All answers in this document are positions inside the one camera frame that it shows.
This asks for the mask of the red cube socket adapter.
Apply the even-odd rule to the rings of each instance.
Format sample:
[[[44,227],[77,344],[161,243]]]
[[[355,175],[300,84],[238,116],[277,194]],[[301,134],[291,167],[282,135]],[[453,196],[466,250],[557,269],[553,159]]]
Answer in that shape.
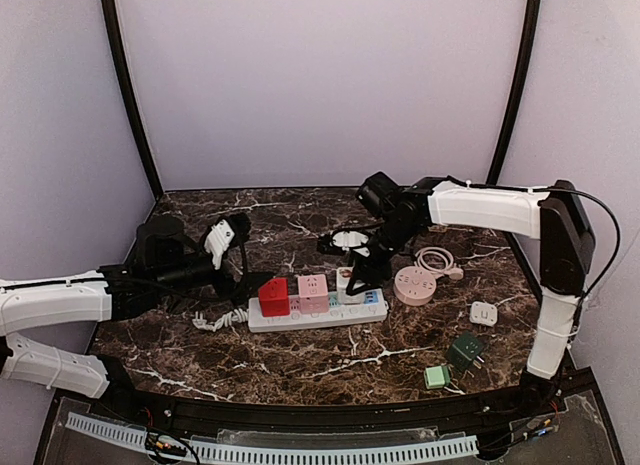
[[[280,317],[290,314],[288,281],[278,277],[265,283],[258,292],[263,317]]]

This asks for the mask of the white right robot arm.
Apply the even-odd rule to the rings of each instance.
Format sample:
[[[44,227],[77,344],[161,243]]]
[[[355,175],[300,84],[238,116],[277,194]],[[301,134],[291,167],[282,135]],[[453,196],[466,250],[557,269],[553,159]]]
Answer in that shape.
[[[465,226],[502,232],[539,301],[540,312],[526,372],[551,380],[579,328],[596,238],[582,204],[605,204],[568,180],[546,187],[472,183],[451,176],[424,177],[401,186],[383,172],[369,176],[357,201],[376,224],[322,235],[323,254],[348,255],[346,287],[356,295],[391,277],[391,260],[431,226]]]

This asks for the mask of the mint green usb charger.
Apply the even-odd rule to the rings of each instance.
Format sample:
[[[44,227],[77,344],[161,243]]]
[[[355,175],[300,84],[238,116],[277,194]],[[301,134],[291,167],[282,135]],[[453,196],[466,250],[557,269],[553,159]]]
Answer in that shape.
[[[446,365],[427,367],[423,376],[427,390],[444,389],[451,383],[449,367]]]

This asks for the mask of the white cube tiger adapter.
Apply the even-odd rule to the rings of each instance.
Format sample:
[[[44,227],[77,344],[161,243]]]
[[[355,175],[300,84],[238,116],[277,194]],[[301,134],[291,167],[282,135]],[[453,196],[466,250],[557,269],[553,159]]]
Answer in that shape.
[[[352,267],[339,267],[336,269],[336,294],[337,301],[342,305],[362,304],[365,301],[363,293],[348,295],[347,286],[352,278]]]

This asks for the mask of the pink cube socket adapter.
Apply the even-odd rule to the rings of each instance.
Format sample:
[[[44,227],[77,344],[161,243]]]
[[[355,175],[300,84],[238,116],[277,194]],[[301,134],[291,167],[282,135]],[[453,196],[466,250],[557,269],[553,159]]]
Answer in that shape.
[[[329,292],[324,274],[301,275],[297,278],[299,309],[302,314],[329,311]]]

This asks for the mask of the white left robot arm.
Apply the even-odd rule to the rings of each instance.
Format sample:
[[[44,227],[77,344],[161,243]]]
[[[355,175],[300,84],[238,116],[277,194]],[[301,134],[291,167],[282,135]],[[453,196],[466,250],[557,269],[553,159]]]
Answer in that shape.
[[[157,308],[168,297],[196,300],[209,288],[213,301],[239,308],[273,278],[249,269],[247,214],[223,215],[194,240],[184,223],[161,216],[140,225],[128,261],[47,279],[1,283],[1,376],[109,400],[134,386],[122,362],[107,355],[44,342],[45,330],[75,324],[122,322]]]

